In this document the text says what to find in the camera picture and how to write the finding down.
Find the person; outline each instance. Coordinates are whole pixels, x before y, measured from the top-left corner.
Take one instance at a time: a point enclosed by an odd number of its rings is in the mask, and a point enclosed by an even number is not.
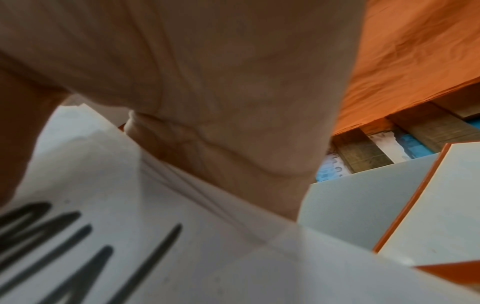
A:
[[[295,220],[358,49],[361,0],[0,1],[0,199],[70,94],[152,155]]]

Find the orange strip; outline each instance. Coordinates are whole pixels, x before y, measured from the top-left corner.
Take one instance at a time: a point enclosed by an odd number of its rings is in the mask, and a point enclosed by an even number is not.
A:
[[[480,284],[480,261],[427,265],[416,268],[456,284]]]
[[[418,189],[415,191],[415,194],[412,196],[410,201],[406,204],[406,206],[403,208],[403,210],[400,212],[400,214],[396,217],[396,219],[393,221],[393,223],[390,225],[388,230],[385,232],[385,234],[381,237],[381,239],[378,241],[378,243],[375,245],[373,248],[373,251],[375,253],[378,253],[380,249],[385,245],[385,243],[388,241],[388,239],[392,236],[394,231],[397,229],[397,227],[400,225],[400,223],[403,221],[403,219],[407,216],[407,214],[410,212],[411,208],[415,205],[417,200],[419,199],[420,195],[422,192],[425,190],[427,185],[429,184],[430,180],[432,177],[435,175],[435,172],[437,171],[438,167],[442,163],[443,159],[447,155],[447,152],[449,151],[450,147],[452,144],[446,144],[442,151],[440,152],[440,156],[438,159],[435,161],[433,164],[432,168],[426,175],[425,179],[423,182],[421,182],[420,186]]]

